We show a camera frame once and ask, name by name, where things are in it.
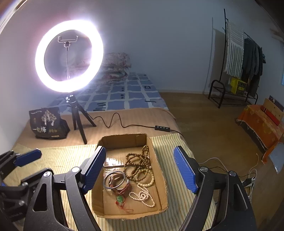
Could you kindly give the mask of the white knitted towel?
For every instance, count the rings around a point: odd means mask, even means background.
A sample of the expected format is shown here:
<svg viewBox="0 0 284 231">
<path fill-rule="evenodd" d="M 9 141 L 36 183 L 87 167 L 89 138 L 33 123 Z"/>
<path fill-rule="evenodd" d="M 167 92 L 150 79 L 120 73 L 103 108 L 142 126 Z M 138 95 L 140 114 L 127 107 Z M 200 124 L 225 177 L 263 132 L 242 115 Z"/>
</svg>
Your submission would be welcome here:
<svg viewBox="0 0 284 231">
<path fill-rule="evenodd" d="M 240 79 L 244 58 L 244 32 L 233 22 L 227 21 L 227 55 L 225 72 L 231 77 Z"/>
</svg>

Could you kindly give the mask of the phone holder clip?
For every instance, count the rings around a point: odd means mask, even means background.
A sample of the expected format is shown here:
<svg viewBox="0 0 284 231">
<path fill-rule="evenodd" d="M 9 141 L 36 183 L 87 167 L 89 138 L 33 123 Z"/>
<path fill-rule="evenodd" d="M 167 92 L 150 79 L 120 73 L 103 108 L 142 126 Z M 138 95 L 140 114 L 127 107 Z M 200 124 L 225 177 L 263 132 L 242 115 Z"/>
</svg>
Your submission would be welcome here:
<svg viewBox="0 0 284 231">
<path fill-rule="evenodd" d="M 76 43 L 78 40 L 78 36 L 75 37 L 75 39 L 62 39 L 61 36 L 58 36 L 58 43 L 63 43 L 65 48 L 69 48 L 72 43 Z"/>
</svg>

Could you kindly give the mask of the blue patterned bed sheet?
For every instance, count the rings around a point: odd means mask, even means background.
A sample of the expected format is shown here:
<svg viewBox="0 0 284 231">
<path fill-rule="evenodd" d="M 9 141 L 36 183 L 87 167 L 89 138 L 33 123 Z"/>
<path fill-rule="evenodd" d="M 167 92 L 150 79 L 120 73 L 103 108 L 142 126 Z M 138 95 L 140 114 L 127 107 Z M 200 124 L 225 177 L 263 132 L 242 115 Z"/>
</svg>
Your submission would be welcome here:
<svg viewBox="0 0 284 231">
<path fill-rule="evenodd" d="M 168 109 L 148 76 L 135 72 L 122 81 L 91 83 L 76 93 L 76 99 L 87 112 L 153 107 Z"/>
</svg>

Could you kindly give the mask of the yellow crate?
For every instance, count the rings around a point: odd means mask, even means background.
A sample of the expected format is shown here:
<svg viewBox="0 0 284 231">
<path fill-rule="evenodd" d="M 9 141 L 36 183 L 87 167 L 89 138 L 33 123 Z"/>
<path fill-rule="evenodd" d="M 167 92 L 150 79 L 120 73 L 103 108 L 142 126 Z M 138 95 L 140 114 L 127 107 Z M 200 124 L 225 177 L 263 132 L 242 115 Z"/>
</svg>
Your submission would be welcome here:
<svg viewBox="0 0 284 231">
<path fill-rule="evenodd" d="M 235 95 L 244 95 L 247 84 L 238 78 L 231 77 L 230 87 L 231 93 Z"/>
</svg>

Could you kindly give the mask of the red leather watch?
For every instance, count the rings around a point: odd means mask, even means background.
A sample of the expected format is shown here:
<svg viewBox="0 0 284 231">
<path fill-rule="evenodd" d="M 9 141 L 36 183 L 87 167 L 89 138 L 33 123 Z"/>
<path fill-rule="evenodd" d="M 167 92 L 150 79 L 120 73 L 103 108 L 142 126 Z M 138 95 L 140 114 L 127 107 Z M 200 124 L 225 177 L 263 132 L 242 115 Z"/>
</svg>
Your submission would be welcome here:
<svg viewBox="0 0 284 231">
<path fill-rule="evenodd" d="M 131 184 L 123 173 L 114 173 L 108 179 L 108 187 L 117 194 L 124 194 L 131 189 Z"/>
</svg>

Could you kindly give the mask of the black snack bag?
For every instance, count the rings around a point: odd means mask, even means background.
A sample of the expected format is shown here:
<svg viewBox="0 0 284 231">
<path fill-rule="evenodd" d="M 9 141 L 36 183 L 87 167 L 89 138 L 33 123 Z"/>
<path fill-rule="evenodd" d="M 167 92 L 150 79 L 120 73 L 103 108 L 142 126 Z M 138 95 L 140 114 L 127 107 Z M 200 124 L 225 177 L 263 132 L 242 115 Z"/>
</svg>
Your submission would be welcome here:
<svg viewBox="0 0 284 231">
<path fill-rule="evenodd" d="M 59 107 L 31 110 L 29 117 L 36 138 L 66 139 L 70 132 L 67 122 L 61 118 Z"/>
</svg>

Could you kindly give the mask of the cardboard box tray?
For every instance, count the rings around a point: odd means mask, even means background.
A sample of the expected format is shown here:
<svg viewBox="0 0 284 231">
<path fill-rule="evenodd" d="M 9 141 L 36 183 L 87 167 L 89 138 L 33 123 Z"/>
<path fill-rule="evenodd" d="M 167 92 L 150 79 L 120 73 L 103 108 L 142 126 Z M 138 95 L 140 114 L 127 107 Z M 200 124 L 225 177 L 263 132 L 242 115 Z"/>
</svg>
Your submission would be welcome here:
<svg viewBox="0 0 284 231">
<path fill-rule="evenodd" d="M 168 209 L 168 192 L 153 144 L 146 134 L 111 135 L 98 142 L 106 150 L 103 168 L 91 191 L 92 210 L 105 219 L 140 219 Z M 131 184 L 124 194 L 108 187 L 111 174 Z"/>
</svg>

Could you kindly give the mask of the black clothes rack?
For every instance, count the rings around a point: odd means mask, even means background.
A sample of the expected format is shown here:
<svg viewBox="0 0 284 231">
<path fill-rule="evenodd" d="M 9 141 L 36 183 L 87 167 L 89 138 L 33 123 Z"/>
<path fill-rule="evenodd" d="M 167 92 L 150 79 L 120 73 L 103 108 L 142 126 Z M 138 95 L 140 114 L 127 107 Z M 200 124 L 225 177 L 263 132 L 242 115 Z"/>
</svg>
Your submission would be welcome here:
<svg viewBox="0 0 284 231">
<path fill-rule="evenodd" d="M 224 49 L 220 76 L 211 82 L 208 99 L 222 106 L 245 106 L 258 102 L 258 84 L 265 56 L 255 40 L 224 14 Z"/>
</svg>

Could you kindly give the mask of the dark hanging clothes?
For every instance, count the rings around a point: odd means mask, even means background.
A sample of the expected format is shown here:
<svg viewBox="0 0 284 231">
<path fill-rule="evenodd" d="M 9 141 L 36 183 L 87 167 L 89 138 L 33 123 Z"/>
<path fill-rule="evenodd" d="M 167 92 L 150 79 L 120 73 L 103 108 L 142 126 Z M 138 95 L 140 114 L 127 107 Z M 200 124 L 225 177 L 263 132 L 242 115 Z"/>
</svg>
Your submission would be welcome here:
<svg viewBox="0 0 284 231">
<path fill-rule="evenodd" d="M 247 83 L 246 90 L 252 97 L 256 96 L 264 63 L 266 60 L 262 48 L 252 39 L 246 38 L 241 80 Z"/>
</svg>

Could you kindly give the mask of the orange covered box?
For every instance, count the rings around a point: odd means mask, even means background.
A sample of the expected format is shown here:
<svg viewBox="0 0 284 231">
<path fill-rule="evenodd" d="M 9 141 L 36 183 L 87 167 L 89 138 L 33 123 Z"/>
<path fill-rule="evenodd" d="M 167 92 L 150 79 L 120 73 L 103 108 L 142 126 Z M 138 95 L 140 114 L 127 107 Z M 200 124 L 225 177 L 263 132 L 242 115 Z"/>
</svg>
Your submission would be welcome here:
<svg viewBox="0 0 284 231">
<path fill-rule="evenodd" d="M 261 161 L 266 164 L 270 153 L 283 136 L 283 122 L 276 125 L 261 107 L 262 105 L 247 105 L 236 121 L 245 123 L 256 134 L 265 149 Z"/>
</svg>

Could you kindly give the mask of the wooden red box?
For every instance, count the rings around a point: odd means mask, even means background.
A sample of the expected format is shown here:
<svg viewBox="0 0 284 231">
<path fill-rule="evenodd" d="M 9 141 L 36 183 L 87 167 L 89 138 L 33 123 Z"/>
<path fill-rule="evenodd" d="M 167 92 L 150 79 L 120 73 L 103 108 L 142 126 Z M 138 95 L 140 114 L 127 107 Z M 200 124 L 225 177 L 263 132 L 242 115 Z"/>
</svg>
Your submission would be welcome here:
<svg viewBox="0 0 284 231">
<path fill-rule="evenodd" d="M 265 98 L 260 109 L 278 126 L 283 118 L 283 106 L 272 96 Z"/>
</svg>

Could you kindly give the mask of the folded floral quilt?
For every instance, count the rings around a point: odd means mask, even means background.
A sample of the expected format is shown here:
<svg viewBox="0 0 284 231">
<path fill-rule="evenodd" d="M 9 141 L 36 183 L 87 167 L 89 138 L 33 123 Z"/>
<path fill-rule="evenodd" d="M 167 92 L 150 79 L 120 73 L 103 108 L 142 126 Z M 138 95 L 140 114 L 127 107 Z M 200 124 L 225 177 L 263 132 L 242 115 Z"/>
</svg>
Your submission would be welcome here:
<svg viewBox="0 0 284 231">
<path fill-rule="evenodd" d="M 89 60 L 90 58 L 80 58 L 78 61 L 74 61 L 69 68 L 70 77 L 84 73 L 89 67 Z M 106 53 L 102 65 L 93 80 L 99 83 L 121 81 L 130 75 L 130 68 L 131 61 L 127 53 Z"/>
</svg>

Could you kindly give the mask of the yellow striped cloth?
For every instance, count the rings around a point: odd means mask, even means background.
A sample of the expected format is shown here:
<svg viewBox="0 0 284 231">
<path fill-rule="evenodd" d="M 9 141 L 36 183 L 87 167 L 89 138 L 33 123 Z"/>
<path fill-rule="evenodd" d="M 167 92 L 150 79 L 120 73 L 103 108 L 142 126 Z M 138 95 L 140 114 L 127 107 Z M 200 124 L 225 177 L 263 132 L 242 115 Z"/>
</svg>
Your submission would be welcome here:
<svg viewBox="0 0 284 231">
<path fill-rule="evenodd" d="M 195 195 L 187 189 L 173 151 L 193 153 L 180 135 L 106 136 L 103 166 L 86 201 L 102 230 L 179 230 Z"/>
</svg>

